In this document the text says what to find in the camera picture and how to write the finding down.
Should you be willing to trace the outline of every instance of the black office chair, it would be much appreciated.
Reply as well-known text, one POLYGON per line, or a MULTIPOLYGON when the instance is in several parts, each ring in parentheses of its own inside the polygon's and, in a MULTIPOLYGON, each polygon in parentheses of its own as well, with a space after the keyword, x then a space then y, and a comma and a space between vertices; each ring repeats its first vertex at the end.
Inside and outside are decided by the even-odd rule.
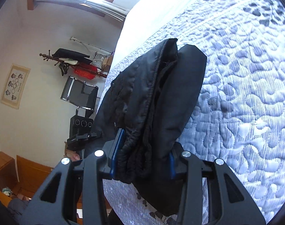
POLYGON ((94 113, 96 99, 100 99, 97 96, 98 90, 99 88, 96 85, 89 85, 86 81, 83 82, 69 76, 65 83, 61 100, 85 109, 85 117, 89 118, 94 113))

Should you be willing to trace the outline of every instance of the framed picture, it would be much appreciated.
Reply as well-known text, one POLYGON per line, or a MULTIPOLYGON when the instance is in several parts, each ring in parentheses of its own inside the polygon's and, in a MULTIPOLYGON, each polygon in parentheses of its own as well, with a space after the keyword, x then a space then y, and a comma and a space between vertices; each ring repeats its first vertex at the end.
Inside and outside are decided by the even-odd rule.
POLYGON ((21 95, 29 72, 29 68, 12 64, 2 92, 1 103, 19 109, 21 95))

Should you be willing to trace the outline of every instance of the curtain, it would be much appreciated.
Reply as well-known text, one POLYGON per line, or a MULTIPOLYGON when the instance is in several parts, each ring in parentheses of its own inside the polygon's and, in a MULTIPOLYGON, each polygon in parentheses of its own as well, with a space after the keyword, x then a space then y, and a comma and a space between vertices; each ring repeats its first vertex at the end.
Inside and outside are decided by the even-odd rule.
POLYGON ((120 6, 114 5, 105 0, 91 1, 91 0, 34 0, 36 2, 64 2, 71 4, 85 4, 89 7, 92 7, 104 14, 107 14, 119 21, 123 21, 126 18, 129 10, 124 9, 120 6))

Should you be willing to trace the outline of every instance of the white quilt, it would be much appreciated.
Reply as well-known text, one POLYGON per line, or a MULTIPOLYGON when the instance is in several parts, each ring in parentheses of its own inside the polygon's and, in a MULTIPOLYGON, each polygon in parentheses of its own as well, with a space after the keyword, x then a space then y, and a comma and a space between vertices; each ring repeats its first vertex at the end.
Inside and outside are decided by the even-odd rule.
MULTIPOLYGON (((196 0, 111 69, 101 100, 120 71, 167 38, 178 38, 178 48, 196 45, 208 57, 197 106, 178 141, 201 159, 224 159, 270 221, 285 201, 283 6, 279 0, 196 0)), ((104 180, 104 192, 126 225, 175 224, 176 215, 157 212, 133 185, 104 180)))

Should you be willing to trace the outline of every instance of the folded black clothing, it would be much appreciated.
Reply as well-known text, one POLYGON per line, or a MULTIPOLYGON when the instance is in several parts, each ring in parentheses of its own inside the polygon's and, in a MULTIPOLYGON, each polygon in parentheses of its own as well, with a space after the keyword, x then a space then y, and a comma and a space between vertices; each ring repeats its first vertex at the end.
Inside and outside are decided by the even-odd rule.
POLYGON ((126 140, 117 154, 115 179, 133 183, 164 215, 177 213, 179 202, 174 201, 180 200, 182 183, 170 180, 168 187, 158 189, 169 178, 168 155, 196 105, 207 62, 196 46, 178 51, 176 42, 162 41, 112 81, 92 127, 102 136, 86 145, 84 155, 113 140, 123 128, 126 140), (153 197, 162 200, 158 195, 166 196, 165 205, 155 202, 153 197))
POLYGON ((92 60, 88 59, 90 56, 80 52, 59 48, 53 55, 54 58, 70 58, 81 63, 91 64, 92 60))

